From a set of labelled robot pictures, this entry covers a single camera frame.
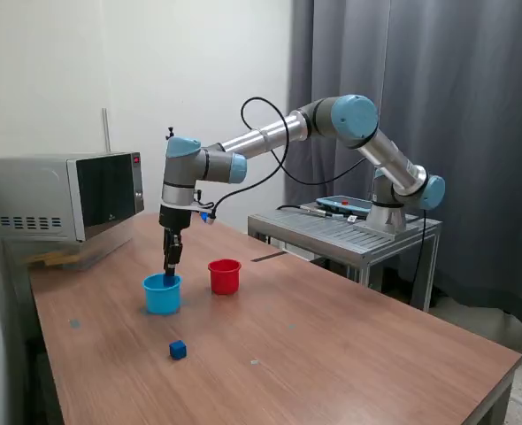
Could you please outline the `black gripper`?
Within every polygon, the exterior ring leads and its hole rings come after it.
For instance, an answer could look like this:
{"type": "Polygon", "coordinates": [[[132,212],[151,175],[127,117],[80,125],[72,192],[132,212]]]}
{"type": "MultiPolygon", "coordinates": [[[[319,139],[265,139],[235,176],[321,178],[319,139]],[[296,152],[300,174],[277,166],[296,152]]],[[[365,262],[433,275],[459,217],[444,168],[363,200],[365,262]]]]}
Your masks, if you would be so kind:
{"type": "Polygon", "coordinates": [[[165,275],[175,275],[183,249],[181,234],[174,234],[172,232],[181,232],[183,229],[188,228],[190,223],[190,210],[172,208],[166,205],[160,206],[159,224],[165,228],[163,237],[165,275]]]}

